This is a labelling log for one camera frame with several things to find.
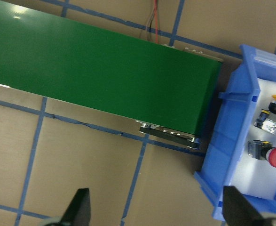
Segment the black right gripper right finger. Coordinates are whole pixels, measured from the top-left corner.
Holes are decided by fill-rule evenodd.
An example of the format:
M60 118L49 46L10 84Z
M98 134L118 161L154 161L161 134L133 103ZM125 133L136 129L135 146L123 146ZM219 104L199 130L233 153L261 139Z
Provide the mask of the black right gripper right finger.
M228 226L261 226L263 216L235 186L223 187L222 214Z

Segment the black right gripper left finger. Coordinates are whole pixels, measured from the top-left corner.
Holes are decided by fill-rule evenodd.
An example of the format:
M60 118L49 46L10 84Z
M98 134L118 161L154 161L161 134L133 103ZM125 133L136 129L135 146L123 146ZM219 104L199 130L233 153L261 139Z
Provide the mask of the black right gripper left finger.
M89 188L80 188L75 193L67 210L59 221L60 226L88 226L91 220Z

